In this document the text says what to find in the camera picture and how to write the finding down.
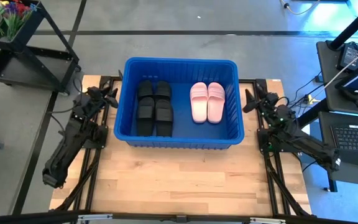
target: wooden board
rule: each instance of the wooden board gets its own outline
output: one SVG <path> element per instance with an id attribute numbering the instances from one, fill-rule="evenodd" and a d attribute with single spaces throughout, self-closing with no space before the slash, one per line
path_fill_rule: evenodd
<path id="1" fill-rule="evenodd" d="M 86 86 L 98 86 L 100 76 L 85 76 Z M 267 80 L 268 90 L 283 96 L 280 80 Z M 121 82 L 114 82 L 121 90 Z M 246 104 L 240 84 L 241 105 Z M 256 111 L 242 114 L 245 138 L 227 150 L 131 147 L 114 136 L 116 110 L 109 112 L 108 142 L 101 153 L 92 211 L 194 215 L 271 215 L 264 160 L 259 152 Z M 310 212 L 301 166 L 281 153 L 285 182 L 300 205 Z M 78 181 L 81 151 L 71 164 L 67 183 L 53 192 L 50 208 L 59 206 Z M 279 209 L 282 211 L 276 187 Z"/>

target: gray floor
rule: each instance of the gray floor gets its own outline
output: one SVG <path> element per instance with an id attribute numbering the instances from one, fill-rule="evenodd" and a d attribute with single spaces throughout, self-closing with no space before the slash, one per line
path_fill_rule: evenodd
<path id="1" fill-rule="evenodd" d="M 43 3 L 61 30 L 71 30 L 80 0 L 44 0 Z M 310 3 L 291 2 L 294 11 Z M 100 0 L 88 1 L 79 30 L 303 30 L 340 31 L 352 20 L 346 4 L 321 3 L 310 13 L 294 16 L 283 11 L 279 0 L 163 1 Z M 43 23 L 39 29 L 49 29 Z M 320 71 L 316 42 L 325 37 L 279 36 L 77 36 L 74 50 L 83 71 L 90 75 L 115 75 L 130 57 L 224 58 L 233 60 L 241 78 L 279 78 L 290 99 L 295 90 Z M 54 36 L 34 36 L 31 45 L 63 50 Z M 316 87 L 300 91 L 305 94 Z M 22 178 L 29 150 L 41 121 L 50 93 L 0 84 L 0 215 L 8 214 Z M 70 97 L 59 96 L 55 109 L 71 106 Z M 64 124 L 68 114 L 57 118 Z M 41 181 L 45 161 L 60 140 L 58 125 L 51 122 L 39 163 L 24 207 L 24 212 L 44 212 L 52 194 Z M 338 183 L 338 193 L 321 190 L 326 175 L 318 166 L 305 172 L 311 208 L 323 218 L 358 221 L 358 185 Z M 127 220 L 123 223 L 140 223 Z"/>

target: laptop keyboard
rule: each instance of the laptop keyboard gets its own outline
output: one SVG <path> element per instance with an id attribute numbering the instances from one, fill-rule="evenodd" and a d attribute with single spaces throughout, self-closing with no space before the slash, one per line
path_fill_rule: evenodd
<path id="1" fill-rule="evenodd" d="M 331 126 L 336 147 L 358 151 L 358 126 Z"/>

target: slide sandal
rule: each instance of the slide sandal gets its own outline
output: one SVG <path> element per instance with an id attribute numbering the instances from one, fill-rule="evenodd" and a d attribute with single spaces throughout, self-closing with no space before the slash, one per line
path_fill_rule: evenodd
<path id="1" fill-rule="evenodd" d="M 138 136 L 151 136 L 154 129 L 154 100 L 151 97 L 139 101 L 136 111 L 136 130 Z"/>
<path id="2" fill-rule="evenodd" d="M 158 100 L 155 104 L 155 126 L 157 136 L 172 137 L 173 109 L 168 100 Z"/>
<path id="3" fill-rule="evenodd" d="M 208 91 L 205 83 L 194 84 L 190 90 L 191 115 L 194 122 L 203 123 L 206 121 L 207 100 Z"/>
<path id="4" fill-rule="evenodd" d="M 159 81 L 157 83 L 157 89 L 154 94 L 154 99 L 158 100 L 168 100 L 171 101 L 171 87 L 166 81 Z"/>
<path id="5" fill-rule="evenodd" d="M 222 120 L 224 106 L 224 89 L 213 82 L 208 86 L 208 121 L 218 124 Z"/>
<path id="6" fill-rule="evenodd" d="M 144 80 L 137 86 L 137 100 L 140 101 L 145 97 L 153 97 L 153 85 L 150 80 Z"/>

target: cart wheel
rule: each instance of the cart wheel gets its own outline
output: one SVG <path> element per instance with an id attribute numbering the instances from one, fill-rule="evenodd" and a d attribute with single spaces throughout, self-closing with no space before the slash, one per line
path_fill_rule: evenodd
<path id="1" fill-rule="evenodd" d="M 59 92 L 59 95 L 70 96 L 70 92 L 69 91 Z"/>
<path id="2" fill-rule="evenodd" d="M 81 68 L 81 66 L 76 65 L 74 70 L 75 70 L 76 72 L 80 72 L 80 71 L 82 70 L 82 68 Z"/>

